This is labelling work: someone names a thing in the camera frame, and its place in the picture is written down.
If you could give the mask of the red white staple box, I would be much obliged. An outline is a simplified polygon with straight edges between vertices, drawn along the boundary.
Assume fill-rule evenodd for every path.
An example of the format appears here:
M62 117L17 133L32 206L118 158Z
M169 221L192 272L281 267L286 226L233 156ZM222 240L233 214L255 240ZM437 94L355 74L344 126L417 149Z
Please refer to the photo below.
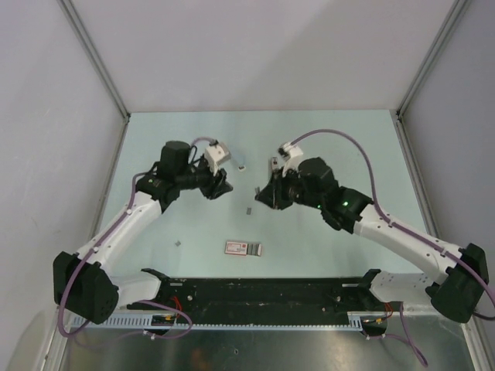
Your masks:
M263 246L261 243L228 240L225 244L224 253L235 256L256 256L262 255Z

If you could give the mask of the light blue staple box sleeve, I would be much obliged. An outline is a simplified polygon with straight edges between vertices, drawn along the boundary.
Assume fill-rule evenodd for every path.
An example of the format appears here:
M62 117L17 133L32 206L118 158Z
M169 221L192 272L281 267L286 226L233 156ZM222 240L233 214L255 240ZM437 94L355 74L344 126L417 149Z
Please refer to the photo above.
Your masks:
M235 167L236 170L238 170L239 172L243 172L247 168L246 165L245 165L244 158L238 158L238 157L232 156L230 158L230 162L233 164L233 167Z

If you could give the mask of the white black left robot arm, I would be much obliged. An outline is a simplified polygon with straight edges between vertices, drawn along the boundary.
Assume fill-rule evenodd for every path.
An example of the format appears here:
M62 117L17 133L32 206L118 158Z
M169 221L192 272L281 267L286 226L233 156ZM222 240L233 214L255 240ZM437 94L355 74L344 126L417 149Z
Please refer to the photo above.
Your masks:
M210 140L196 160L195 144L168 141L160 159L146 172L133 176L131 195L122 211L77 252L60 253L53 262L54 300L94 324L105 322L116 308L146 301L153 308L167 306L170 289L151 269L117 277L115 266L131 242L157 220L186 190L199 190L208 200L231 192L220 166L230 159L227 146Z

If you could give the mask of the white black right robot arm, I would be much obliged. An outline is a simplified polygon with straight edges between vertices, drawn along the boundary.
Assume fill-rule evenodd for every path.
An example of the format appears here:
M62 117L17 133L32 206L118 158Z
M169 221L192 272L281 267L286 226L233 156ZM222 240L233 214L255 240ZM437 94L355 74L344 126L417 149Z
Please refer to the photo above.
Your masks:
M473 243L459 247L400 224L379 212L369 196L340 185L321 158L306 159L297 169L273 170L255 199L271 209L299 204L319 210L333 229L378 243L419 268L429 282L425 296L440 314L458 323L475 316L489 283L485 251Z

